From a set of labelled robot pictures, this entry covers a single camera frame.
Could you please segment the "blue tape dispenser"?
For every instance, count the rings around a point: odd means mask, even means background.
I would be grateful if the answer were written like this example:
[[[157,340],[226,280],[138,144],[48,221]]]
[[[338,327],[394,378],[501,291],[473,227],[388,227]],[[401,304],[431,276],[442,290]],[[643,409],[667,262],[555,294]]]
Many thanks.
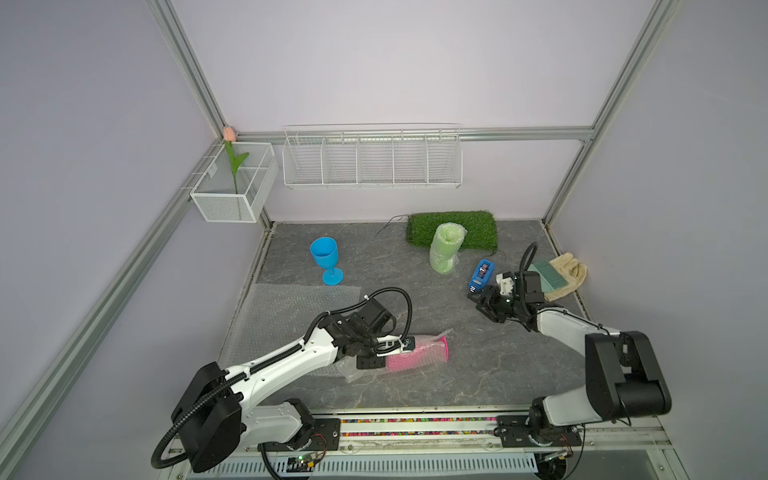
[[[493,276],[495,264],[488,259],[481,259],[468,283],[468,291],[470,293],[477,293],[483,289]]]

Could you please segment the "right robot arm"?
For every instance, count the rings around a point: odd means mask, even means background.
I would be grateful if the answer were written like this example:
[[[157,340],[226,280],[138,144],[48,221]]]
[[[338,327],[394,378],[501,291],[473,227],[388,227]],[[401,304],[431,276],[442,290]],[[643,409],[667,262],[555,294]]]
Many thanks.
[[[530,441],[550,446],[577,426],[601,422],[629,423],[634,418],[665,415],[672,396],[649,337],[619,331],[571,313],[546,300],[541,273],[532,267],[538,244],[525,250],[515,272],[490,282],[492,267],[481,261],[469,282],[467,297],[497,324],[514,321],[525,330],[555,339],[584,359],[584,385],[532,401],[520,426]]]

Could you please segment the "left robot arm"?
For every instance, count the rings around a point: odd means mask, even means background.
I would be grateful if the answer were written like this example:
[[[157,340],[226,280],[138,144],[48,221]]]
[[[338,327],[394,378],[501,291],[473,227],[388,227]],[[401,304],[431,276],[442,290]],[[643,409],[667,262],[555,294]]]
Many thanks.
[[[391,313],[380,295],[400,295],[406,320],[398,335],[385,335]],[[297,450],[315,435],[315,419],[299,399],[267,405],[265,399],[299,378],[345,357],[386,358],[412,348],[410,295],[402,288],[380,288],[358,303],[320,313],[305,334],[255,360],[201,367],[171,414],[172,425],[154,448],[150,465],[162,470],[188,462],[205,472],[241,446],[277,443]]]

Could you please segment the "blue plastic wine glass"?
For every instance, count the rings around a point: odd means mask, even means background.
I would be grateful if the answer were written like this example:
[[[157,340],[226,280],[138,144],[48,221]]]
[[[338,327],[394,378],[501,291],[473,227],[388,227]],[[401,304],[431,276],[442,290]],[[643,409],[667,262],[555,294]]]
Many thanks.
[[[337,267],[339,252],[337,242],[331,237],[320,237],[310,245],[315,263],[324,270],[322,281],[325,285],[338,285],[343,280],[343,271]]]

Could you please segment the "pink plastic wine glass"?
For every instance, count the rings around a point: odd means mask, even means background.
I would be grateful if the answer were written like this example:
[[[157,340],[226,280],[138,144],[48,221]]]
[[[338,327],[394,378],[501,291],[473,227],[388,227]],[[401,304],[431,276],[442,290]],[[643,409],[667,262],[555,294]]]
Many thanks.
[[[448,362],[450,353],[445,335],[418,335],[415,340],[416,347],[412,352],[387,357],[388,372],[409,371]]]

